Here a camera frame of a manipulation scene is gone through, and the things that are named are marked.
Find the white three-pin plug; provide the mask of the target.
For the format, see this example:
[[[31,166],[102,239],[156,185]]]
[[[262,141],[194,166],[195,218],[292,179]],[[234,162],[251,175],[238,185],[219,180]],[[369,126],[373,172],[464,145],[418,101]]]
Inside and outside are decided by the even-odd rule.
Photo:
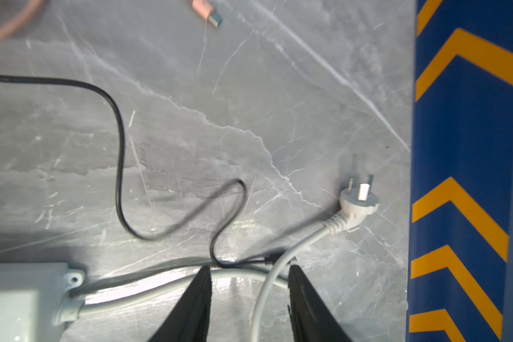
[[[361,182],[349,180],[348,187],[339,196],[339,211],[323,225],[330,234],[355,232],[363,221],[378,211],[379,199],[372,193],[373,175],[368,175]]]

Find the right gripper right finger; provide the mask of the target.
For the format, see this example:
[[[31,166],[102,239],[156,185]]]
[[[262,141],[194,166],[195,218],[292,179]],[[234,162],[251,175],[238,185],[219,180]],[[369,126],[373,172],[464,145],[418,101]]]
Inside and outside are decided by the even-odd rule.
[[[289,315],[295,341],[352,342],[300,266],[290,266],[288,285]]]

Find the white blue power strip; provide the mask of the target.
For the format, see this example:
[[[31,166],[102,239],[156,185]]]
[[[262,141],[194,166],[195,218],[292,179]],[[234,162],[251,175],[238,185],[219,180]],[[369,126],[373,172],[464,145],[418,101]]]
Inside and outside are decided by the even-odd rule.
[[[82,301],[86,274],[66,263],[0,264],[0,341],[59,341]]]

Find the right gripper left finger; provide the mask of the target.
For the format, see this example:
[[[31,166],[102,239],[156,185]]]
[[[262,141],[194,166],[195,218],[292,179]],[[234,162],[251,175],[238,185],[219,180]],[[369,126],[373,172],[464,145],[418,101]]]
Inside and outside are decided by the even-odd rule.
[[[153,341],[206,341],[212,303],[212,278],[208,266],[202,267],[175,305]]]

